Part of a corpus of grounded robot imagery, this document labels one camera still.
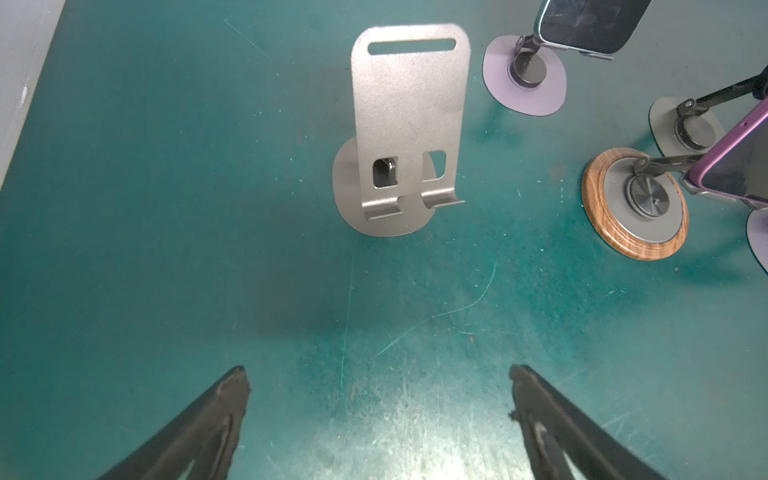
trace purple phone case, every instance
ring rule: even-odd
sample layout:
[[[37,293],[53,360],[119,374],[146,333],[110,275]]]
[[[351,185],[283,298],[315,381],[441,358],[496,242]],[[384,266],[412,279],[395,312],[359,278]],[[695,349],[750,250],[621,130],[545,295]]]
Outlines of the purple phone case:
[[[733,150],[733,148],[736,147],[736,145],[738,145],[739,142],[741,142],[752,130],[759,127],[766,118],[768,118],[768,98],[761,101],[746,117],[744,117],[742,121],[736,125],[736,127],[731,128],[730,131],[725,134],[725,137],[720,139],[720,141],[717,142],[714,147],[712,147],[712,150],[706,152],[704,156],[692,166],[688,172],[688,180],[690,180],[693,185],[703,190],[714,191],[702,185],[704,175],[707,174],[709,169],[712,168],[717,162],[722,160],[728,152]],[[739,195],[732,195],[726,192],[718,191],[717,193],[732,198],[744,198]]]

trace smartphone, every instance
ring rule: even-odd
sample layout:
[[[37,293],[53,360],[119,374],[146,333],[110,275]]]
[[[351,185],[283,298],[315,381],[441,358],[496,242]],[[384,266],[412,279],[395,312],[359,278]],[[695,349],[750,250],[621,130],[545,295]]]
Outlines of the smartphone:
[[[688,172],[704,190],[768,206],[768,99],[758,104]]]
[[[544,44],[610,57],[627,43],[650,0],[544,0],[534,35]]]

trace scratch mark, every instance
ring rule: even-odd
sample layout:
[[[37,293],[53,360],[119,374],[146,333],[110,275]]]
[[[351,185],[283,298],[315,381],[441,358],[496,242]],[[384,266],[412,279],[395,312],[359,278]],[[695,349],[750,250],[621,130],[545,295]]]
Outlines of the scratch mark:
[[[344,400],[344,409],[349,411],[346,406],[346,394],[344,393],[344,357],[346,355],[346,334],[349,332],[349,309],[352,307],[352,278],[355,275],[355,255],[357,248],[352,253],[352,269],[349,271],[349,295],[346,299],[346,327],[344,327],[344,342],[341,347],[341,368],[339,369],[339,391],[341,391],[341,398]]]
[[[621,420],[624,420],[624,419],[626,419],[626,418],[627,418],[629,415],[632,415],[632,414],[633,414],[633,413],[635,413],[635,412],[639,412],[640,410],[641,410],[641,409],[630,410],[629,412],[627,412],[627,413],[624,413],[624,414],[622,414],[622,415],[617,415],[617,416],[615,416],[614,418],[612,418],[611,420],[609,420],[608,422],[604,423],[603,425],[600,425],[600,428],[601,428],[601,429],[605,429],[605,427],[607,427],[607,426],[609,426],[609,425],[613,425],[614,423],[616,423],[616,422],[619,422],[619,421],[621,421]]]
[[[425,319],[424,319],[424,320],[422,320],[421,322],[418,322],[417,324],[415,324],[415,325],[414,325],[414,326],[412,326],[411,328],[407,329],[405,332],[401,333],[401,334],[400,334],[400,335],[399,335],[397,338],[395,338],[395,339],[392,341],[392,343],[390,343],[388,346],[384,347],[384,349],[383,349],[381,352],[379,352],[379,353],[375,354],[375,355],[374,355],[374,357],[377,357],[377,356],[381,355],[382,353],[386,352],[387,350],[389,350],[389,348],[391,348],[391,347],[392,347],[392,345],[395,345],[395,344],[396,344],[397,342],[399,342],[399,341],[400,341],[400,340],[401,340],[401,339],[402,339],[404,336],[406,336],[406,335],[408,335],[409,333],[411,333],[411,332],[413,331],[413,329],[415,329],[417,326],[423,325],[424,323],[428,322],[429,320],[431,320],[431,319],[435,319],[435,318],[438,318],[438,317],[440,317],[440,316],[450,315],[451,313],[461,312],[462,310],[466,310],[466,309],[468,309],[468,308],[472,308],[473,306],[475,306],[475,305],[477,305],[478,303],[480,303],[480,300],[482,300],[482,299],[483,299],[483,297],[485,296],[485,294],[488,292],[488,289],[489,289],[489,288],[491,288],[491,283],[493,283],[493,277],[495,277],[495,276],[496,276],[496,266],[497,266],[497,265],[498,265],[498,260],[496,260],[496,263],[494,263],[494,264],[493,264],[493,272],[491,272],[491,279],[488,281],[488,285],[486,285],[486,286],[485,286],[485,290],[483,290],[483,291],[482,291],[482,294],[480,295],[480,297],[479,297],[477,300],[475,300],[474,302],[470,303],[470,304],[469,304],[469,305],[467,305],[467,306],[463,306],[462,308],[457,308],[456,310],[451,310],[450,312],[439,313],[439,314],[437,314],[437,315],[433,315],[433,316],[430,316],[429,318],[425,318]]]
[[[28,94],[29,94],[29,87],[27,87],[27,84],[24,84],[24,88],[22,89],[22,101],[18,103],[19,108],[24,106],[24,102],[27,101]]]
[[[280,467],[278,467],[278,466],[277,466],[277,464],[275,463],[275,461],[274,461],[274,460],[272,460],[272,457],[270,457],[269,455],[267,455],[267,456],[266,456],[266,459],[270,461],[270,463],[272,464],[272,468],[274,468],[274,469],[275,469],[275,471],[276,471],[277,473],[279,473],[279,474],[280,474],[280,475],[281,475],[283,478],[288,478],[288,477],[286,476],[285,472],[283,472],[283,470],[282,470]]]
[[[565,377],[565,378],[564,378],[564,379],[562,379],[561,381],[559,381],[559,382],[555,383],[555,384],[554,384],[554,386],[556,386],[556,387],[559,387],[559,386],[560,386],[560,385],[562,385],[563,383],[566,383],[568,380],[570,380],[570,379],[573,379],[574,377],[576,377],[576,376],[579,376],[579,375],[581,375],[582,373],[585,373],[586,371],[587,371],[587,369],[583,369],[583,370],[579,370],[579,371],[577,371],[577,372],[573,372],[572,374],[570,374],[569,376]]]
[[[492,329],[482,329],[481,332],[493,332],[493,333],[504,333],[506,335],[517,335],[516,332],[509,332],[507,330],[492,330]]]
[[[238,34],[239,36],[241,36],[241,37],[245,38],[245,39],[246,39],[246,41],[247,41],[248,43],[250,43],[251,45],[253,45],[254,47],[256,47],[256,50],[258,50],[258,51],[260,51],[261,53],[263,53],[265,57],[267,57],[267,58],[269,58],[269,57],[270,57],[269,55],[267,55],[267,54],[266,54],[266,52],[265,52],[264,50],[262,50],[261,48],[259,48],[259,45],[256,45],[256,44],[255,44],[255,43],[253,43],[251,40],[249,40],[247,36],[245,36],[245,35],[243,35],[242,33],[240,33],[240,30],[238,30],[237,28],[233,27],[231,23],[227,22],[226,20],[224,20],[224,23],[226,23],[227,25],[229,25],[229,26],[230,26],[230,28],[232,28],[234,31],[236,31],[236,32],[237,32],[237,34]]]
[[[619,428],[618,428],[618,430],[617,430],[617,431],[616,431],[616,433],[614,433],[614,435],[613,435],[613,437],[614,437],[614,438],[618,438],[618,436],[619,436],[619,433],[621,433],[621,429],[624,427],[624,423],[626,423],[626,422],[627,422],[627,419],[623,419],[623,420],[621,420],[621,423],[619,424]]]

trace circular base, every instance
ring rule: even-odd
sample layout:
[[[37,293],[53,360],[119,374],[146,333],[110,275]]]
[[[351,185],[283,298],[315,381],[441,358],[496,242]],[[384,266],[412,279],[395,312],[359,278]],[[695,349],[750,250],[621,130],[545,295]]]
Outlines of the circular base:
[[[688,235],[688,207],[671,174],[656,180],[670,200],[657,219],[642,217],[626,198],[632,163],[642,152],[612,148],[596,156],[581,178],[581,201],[594,229],[616,251],[635,260],[659,260],[677,252]]]
[[[667,191],[651,175],[633,176],[627,182],[626,190],[632,210],[638,212],[642,217],[658,218],[670,208],[670,198]]]
[[[692,151],[705,151],[717,142],[714,127],[700,115],[678,118],[674,122],[674,134],[685,147]]]
[[[746,238],[757,261],[768,272],[768,211],[755,210],[746,221]]]
[[[685,146],[675,134],[675,122],[677,121],[677,106],[687,97],[662,97],[654,102],[650,106],[648,112],[648,122],[650,123],[650,131],[654,133],[654,139],[656,145],[659,146],[659,150],[666,157],[672,157],[674,155],[690,155],[690,154],[703,154],[708,152],[711,147],[704,148],[703,150],[693,150]],[[715,117],[712,111],[708,111],[706,114],[700,115],[694,122],[688,121],[695,127],[695,123],[706,121],[708,127],[711,127],[714,132],[713,143],[717,143],[725,135],[725,130],[720,122]]]
[[[523,114],[543,117],[555,113],[565,102],[565,67],[551,49],[541,47],[536,54],[544,61],[547,76],[536,88],[516,84],[509,74],[512,52],[519,35],[496,38],[485,50],[482,77],[493,98],[507,108]]]
[[[435,165],[428,153],[424,154],[422,164],[423,180],[437,178]],[[371,237],[397,237],[413,233],[424,227],[435,214],[434,209],[424,206],[421,195],[413,194],[400,197],[400,215],[366,220],[360,199],[357,140],[354,137],[342,145],[333,161],[333,199],[349,226]]]
[[[530,51],[519,53],[509,64],[512,81],[526,88],[536,88],[547,77],[547,64]]]

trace green floor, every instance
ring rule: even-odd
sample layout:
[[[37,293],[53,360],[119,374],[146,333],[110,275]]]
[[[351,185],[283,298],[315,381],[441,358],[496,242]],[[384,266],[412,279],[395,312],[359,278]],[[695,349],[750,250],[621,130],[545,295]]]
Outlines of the green floor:
[[[560,53],[565,105],[529,118],[494,101],[482,56],[537,10],[68,0],[0,191],[0,478],[93,478],[236,364],[253,393],[233,479],[530,478],[517,362],[670,478],[763,478],[748,210],[687,196],[683,248],[642,263],[579,190],[610,147],[659,153],[657,98],[759,73],[768,2],[656,0],[615,61]],[[434,22],[472,42],[467,201],[364,237],[331,190],[349,53],[369,26]]]

